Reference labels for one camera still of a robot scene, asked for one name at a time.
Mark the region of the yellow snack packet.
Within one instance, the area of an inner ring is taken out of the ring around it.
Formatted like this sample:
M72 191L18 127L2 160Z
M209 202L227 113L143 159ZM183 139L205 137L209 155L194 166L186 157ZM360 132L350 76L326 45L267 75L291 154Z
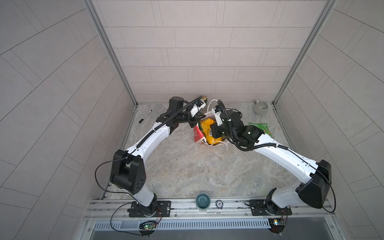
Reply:
M212 126L216 123L215 120L212 119L204 119L199 122L199 128L201 132L203 133L204 137L206 138L206 141L209 145L217 145L220 142L224 141L224 137L214 138L212 133Z

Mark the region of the red white paper gift bag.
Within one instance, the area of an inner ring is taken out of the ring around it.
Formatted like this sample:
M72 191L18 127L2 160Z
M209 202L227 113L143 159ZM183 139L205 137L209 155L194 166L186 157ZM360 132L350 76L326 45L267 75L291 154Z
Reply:
M217 102L218 100L211 100L208 103L207 112L199 115L201 119L194 127L194 140L200 145L211 147L225 145L228 147L226 137L215 138L213 135L213 127L220 127L223 124L220 118L222 112L219 111L218 106L210 107L213 101Z

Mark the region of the green snack packet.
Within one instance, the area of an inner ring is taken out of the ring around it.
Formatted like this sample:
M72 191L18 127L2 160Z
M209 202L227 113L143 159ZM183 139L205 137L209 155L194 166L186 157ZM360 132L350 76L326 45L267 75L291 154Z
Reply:
M271 131L269 130L267 123L250 123L250 125L253 125L253 126L263 130L266 134L268 134L270 137L272 137Z

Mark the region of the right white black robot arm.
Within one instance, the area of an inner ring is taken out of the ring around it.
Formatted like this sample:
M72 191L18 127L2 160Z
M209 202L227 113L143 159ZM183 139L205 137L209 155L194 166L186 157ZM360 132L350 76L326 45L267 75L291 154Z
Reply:
M329 191L332 191L332 166L325 160L316 162L290 148L281 145L262 129L244 125L238 111L212 109L216 123L213 125L214 138L225 137L243 152L255 151L279 164L298 180L298 183L283 189L273 188L262 205L270 215L282 209L304 203L315 209L322 209Z

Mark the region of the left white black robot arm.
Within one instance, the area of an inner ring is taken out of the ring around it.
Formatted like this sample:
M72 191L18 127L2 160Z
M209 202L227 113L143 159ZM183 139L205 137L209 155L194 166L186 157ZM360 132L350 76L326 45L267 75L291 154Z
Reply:
M200 96L190 102L182 97L172 97L167 111L157 117L156 122L144 137L127 150L117 150L110 161L110 183L124 190L136 200L137 212L151 217L157 212L157 196L146 185L145 164L151 153L166 139L180 123L190 127L202 119L200 112L207 104L207 97Z

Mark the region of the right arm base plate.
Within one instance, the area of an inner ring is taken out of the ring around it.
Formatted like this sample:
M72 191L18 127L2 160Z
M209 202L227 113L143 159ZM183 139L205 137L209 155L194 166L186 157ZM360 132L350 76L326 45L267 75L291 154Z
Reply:
M282 216L292 215L292 210L289 207L279 208L272 201L265 203L265 200L248 200L245 204L251 208L253 216Z

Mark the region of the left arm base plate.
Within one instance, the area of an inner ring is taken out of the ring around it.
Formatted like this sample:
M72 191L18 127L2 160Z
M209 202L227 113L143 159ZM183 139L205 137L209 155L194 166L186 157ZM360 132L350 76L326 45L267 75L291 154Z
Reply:
M171 203L171 201L154 200L148 207L145 207L137 202L133 202L127 212L130 218L169 217Z

